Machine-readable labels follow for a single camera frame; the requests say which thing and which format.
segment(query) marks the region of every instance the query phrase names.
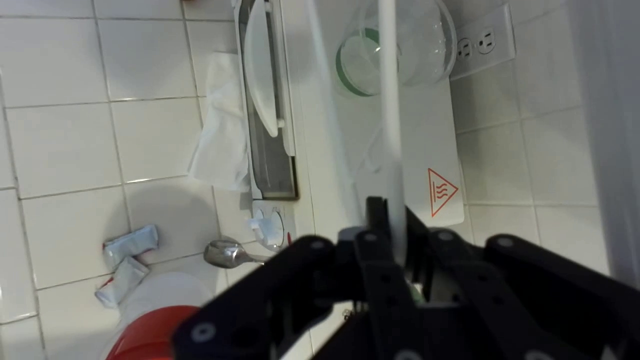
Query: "white tile wall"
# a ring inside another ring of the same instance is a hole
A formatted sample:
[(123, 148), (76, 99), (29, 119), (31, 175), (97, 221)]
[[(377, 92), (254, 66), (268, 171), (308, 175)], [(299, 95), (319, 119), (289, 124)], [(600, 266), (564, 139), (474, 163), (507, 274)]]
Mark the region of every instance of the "white tile wall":
[(456, 227), (476, 244), (513, 232), (609, 271), (564, 0), (509, 3), (516, 57), (452, 82), (468, 201)]
[(9, 105), (105, 101), (93, 19), (0, 19), (0, 68)]
[(234, 19), (234, 0), (185, 0), (185, 15), (188, 19)]
[(25, 221), (38, 287), (108, 274), (103, 241), (128, 232), (123, 188), (26, 199)]
[(516, 25), (516, 74), (522, 115), (539, 115), (582, 101), (568, 9)]
[(98, 17), (183, 17), (180, 0), (94, 0)]
[(532, 201), (520, 124), (467, 131), (459, 148), (468, 201)]
[(120, 184), (106, 103), (11, 110), (9, 122), (22, 198)]
[(0, 0), (2, 15), (93, 15), (93, 0)]
[(568, 110), (522, 122), (534, 199), (596, 204), (596, 181), (584, 112)]
[(515, 61), (452, 82), (456, 129), (476, 129), (520, 117)]
[(154, 274), (196, 254), (180, 263), (206, 295), (226, 287), (198, 254), (221, 236), (213, 190), (185, 171), (230, 19), (228, 0), (0, 0), (2, 360), (105, 358), (126, 312), (94, 297), (101, 244), (143, 223), (162, 232)]
[(112, 103), (125, 180), (183, 175), (200, 135), (196, 97)]
[(26, 317), (0, 326), (2, 360), (45, 360), (41, 320)]
[(101, 19), (112, 99), (194, 95), (183, 21)]
[(532, 206), (468, 206), (474, 237), (484, 239), (494, 234), (515, 234), (539, 239), (536, 214)]
[(606, 269), (606, 252), (593, 206), (541, 206), (541, 241), (584, 266)]
[(16, 192), (0, 192), (0, 323), (37, 314)]

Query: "tile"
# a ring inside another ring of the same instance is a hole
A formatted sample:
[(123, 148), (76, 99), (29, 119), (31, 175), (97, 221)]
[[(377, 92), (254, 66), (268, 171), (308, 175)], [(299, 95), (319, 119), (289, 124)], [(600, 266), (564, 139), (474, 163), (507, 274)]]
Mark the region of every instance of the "tile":
[(510, 0), (513, 21), (522, 23), (564, 5), (567, 0)]
[(226, 80), (240, 80), (233, 74), (238, 61), (234, 21), (186, 21), (194, 59), (198, 95), (206, 95), (211, 86), (223, 86)]
[(98, 17), (183, 17), (180, 0), (97, 0)]
[(94, 297), (94, 289), (105, 279), (94, 277), (38, 292), (48, 360), (106, 358), (116, 340), (120, 312), (103, 307)]
[(234, 0), (185, 0), (188, 19), (234, 19)]
[(123, 188), (25, 199), (37, 287), (108, 274), (103, 241), (128, 232)]
[(218, 208), (218, 221), (221, 221), (223, 236), (238, 241), (257, 239), (257, 234), (250, 227), (250, 217), (252, 217), (250, 193), (214, 190), (214, 199)]
[(16, 180), (14, 180), (12, 153), (9, 144), (9, 128), (7, 128), (5, 112), (0, 107), (0, 188), (12, 188), (12, 186), (16, 186)]
[(494, 234), (515, 234), (539, 241), (534, 206), (468, 206), (478, 244)]
[(539, 206), (536, 212), (542, 245), (588, 267), (606, 262), (593, 206)]
[(93, 0), (0, 0), (2, 15), (94, 15)]
[(196, 97), (112, 103), (125, 180), (188, 171), (200, 138)]
[(146, 262), (162, 262), (205, 252), (221, 237), (213, 190), (188, 177), (126, 186), (132, 227), (156, 223), (160, 247), (144, 254)]
[(503, 5), (507, 0), (447, 0), (449, 9), (456, 23), (483, 17), (492, 7)]
[(596, 204), (596, 180), (582, 110), (522, 122), (534, 201)]
[(114, 99), (194, 95), (183, 21), (101, 19)]
[(2, 17), (0, 48), (7, 105), (106, 99), (93, 19)]
[(582, 101), (568, 9), (516, 25), (516, 78), (522, 115), (574, 107)]
[(11, 110), (20, 195), (120, 184), (106, 103)]
[(2, 360), (45, 360), (41, 321), (26, 317), (0, 326)]
[(531, 204), (520, 122), (459, 135), (467, 201)]
[(519, 119), (515, 61), (454, 80), (452, 101), (459, 131)]
[(35, 315), (35, 285), (14, 190), (0, 192), (0, 323)]

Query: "white towel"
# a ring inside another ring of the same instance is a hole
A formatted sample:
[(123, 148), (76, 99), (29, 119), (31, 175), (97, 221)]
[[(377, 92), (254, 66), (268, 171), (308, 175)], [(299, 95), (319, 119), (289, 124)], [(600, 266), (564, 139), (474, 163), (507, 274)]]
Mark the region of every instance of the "white towel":
[(213, 54), (205, 129), (190, 163), (190, 175), (218, 190), (249, 192), (249, 129), (240, 95), (237, 54)]

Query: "triangle warning sign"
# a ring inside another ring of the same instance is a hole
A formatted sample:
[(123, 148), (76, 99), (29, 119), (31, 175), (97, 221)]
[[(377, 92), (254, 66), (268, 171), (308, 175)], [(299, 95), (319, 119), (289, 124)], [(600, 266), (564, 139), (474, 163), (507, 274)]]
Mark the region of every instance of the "triangle warning sign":
[(450, 180), (447, 180), (436, 169), (428, 169), (428, 192), (431, 192), (431, 206), (432, 206), (432, 217), (449, 204), (449, 199), (454, 198), (459, 192), (459, 186), (454, 186)]

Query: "grout line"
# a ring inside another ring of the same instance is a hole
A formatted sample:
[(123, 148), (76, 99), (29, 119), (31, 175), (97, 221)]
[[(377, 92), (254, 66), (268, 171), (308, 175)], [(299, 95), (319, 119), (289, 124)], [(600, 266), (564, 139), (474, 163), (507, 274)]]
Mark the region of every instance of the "grout line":
[(65, 287), (65, 285), (73, 285), (73, 283), (81, 283), (81, 282), (91, 282), (91, 279), (98, 279), (98, 277), (108, 277), (112, 271), (106, 271), (106, 274), (97, 274), (97, 276), (88, 276), (88, 277), (79, 277), (79, 279), (70, 279), (70, 282), (60, 282), (60, 283), (52, 283), (52, 285), (42, 285), (42, 287), (37, 287), (37, 292), (48, 292), (48, 289), (55, 289), (55, 287)]
[(582, 110), (584, 103), (574, 103), (574, 105), (564, 105), (564, 107), (558, 107), (558, 110), (548, 110), (548, 112), (541, 112), (541, 113), (529, 113), (529, 115), (522, 115), (520, 113), (520, 119), (522, 122), (534, 122), (539, 117), (548, 117), (548, 115), (554, 115), (554, 113), (562, 113), (562, 112), (574, 112), (574, 110)]
[(144, 17), (144, 15), (29, 15), (29, 14), (11, 14), (11, 15), (0, 15), (0, 19), (136, 19), (136, 21), (234, 21), (234, 17)]
[[(177, 256), (177, 257), (167, 257), (167, 259), (160, 259), (160, 262), (151, 262), (146, 263), (149, 267), (154, 267), (154, 266), (162, 266), (162, 263), (170, 263), (170, 262), (179, 262), (179, 259), (186, 259), (186, 257), (200, 257), (203, 252), (194, 252), (194, 254), (185, 254), (185, 256)], [(52, 285), (42, 285), (42, 287), (37, 287), (37, 292), (48, 292), (48, 289), (55, 289), (55, 287), (65, 287), (65, 285), (73, 285), (73, 283), (81, 283), (81, 282), (91, 282), (91, 279), (98, 279), (98, 277), (108, 277), (112, 276), (112, 271), (105, 271), (105, 274), (97, 274), (97, 276), (87, 276), (87, 277), (79, 277), (79, 279), (68, 279), (68, 282), (60, 282), (60, 283), (52, 283)]]
[[(186, 9), (185, 3), (180, 1), (180, 9), (183, 9), (183, 28), (185, 28), (185, 40), (186, 40), (186, 56), (188, 56), (188, 68), (192, 70), (192, 86), (194, 86), (194, 93), (198, 93), (198, 75), (196, 75), (196, 63), (194, 63), (194, 49), (192, 49), (192, 36), (188, 32), (188, 23), (186, 23)], [(205, 117), (203, 117), (203, 110), (200, 110), (200, 99), (198, 99), (198, 117), (200, 117), (200, 129), (205, 128)]]
[(167, 95), (167, 97), (112, 97), (110, 103), (123, 103), (123, 101), (167, 101), (167, 99), (190, 99), (198, 95)]
[(18, 323), (18, 321), (26, 321), (26, 320), (33, 320), (33, 317), (38, 317), (38, 314), (31, 314), (31, 315), (22, 315), (22, 317), (14, 317), (14, 320), (9, 320), (9, 321), (0, 321), (0, 328), (2, 326), (11, 326), (11, 323)]
[(503, 122), (494, 122), (494, 124), (484, 124), (484, 126), (474, 126), (474, 128), (467, 128), (467, 129), (459, 129), (456, 131), (456, 138), (459, 135), (467, 135), (467, 133), (474, 133), (474, 131), (483, 131), (483, 129), (491, 129), (491, 128), (500, 128), (500, 126), (507, 126), (507, 124), (515, 124), (515, 122), (520, 122), (520, 113), (510, 117), (510, 119), (503, 119)]
[(29, 105), (7, 105), (7, 110), (65, 107), (65, 105), (98, 105), (98, 103), (108, 103), (108, 101), (29, 103)]
[[(106, 92), (106, 97), (110, 97), (110, 82), (108, 82), (108, 74), (106, 74), (105, 43), (103, 43), (103, 33), (101, 33), (101, 23), (98, 23), (98, 19), (94, 19), (94, 25), (97, 25), (101, 66), (103, 66), (103, 78), (105, 78), (105, 92)], [(118, 190), (120, 190), (123, 206), (125, 206), (125, 212), (126, 212), (126, 225), (128, 225), (128, 232), (131, 232), (131, 230), (132, 230), (132, 215), (131, 215), (131, 204), (128, 204), (128, 198), (126, 198), (126, 192), (125, 192), (123, 150), (120, 150), (120, 142), (118, 142), (116, 115), (114, 115), (112, 103), (108, 103), (108, 117), (110, 117), (110, 124), (112, 124), (112, 142), (114, 142), (116, 158), (118, 158), (118, 174), (120, 174), (120, 186), (118, 186)]]
[(42, 198), (70, 195), (70, 193), (82, 193), (82, 192), (101, 192), (101, 190), (136, 186), (136, 184), (156, 184), (156, 181), (179, 180), (179, 177), (188, 177), (188, 175), (186, 174), (177, 174), (177, 175), (167, 175), (167, 177), (149, 177), (149, 180), (140, 180), (140, 181), (125, 180), (123, 184), (81, 188), (81, 190), (68, 190), (68, 192), (56, 192), (56, 193), (25, 195), (20, 199), (25, 201), (25, 199), (42, 199)]
[(108, 186), (97, 186), (97, 188), (67, 190), (56, 193), (20, 195), (20, 199), (31, 201), (31, 199), (59, 198), (59, 195), (70, 195), (70, 193), (82, 193), (82, 192), (101, 192), (101, 190), (123, 188), (123, 186), (125, 184), (108, 184)]
[(68, 101), (68, 103), (29, 103), (29, 105), (7, 105), (7, 110), (31, 110), (31, 107), (65, 107), (65, 105), (101, 105), (120, 101), (162, 101), (162, 99), (192, 99), (203, 95), (167, 95), (167, 97), (110, 97), (106, 101)]

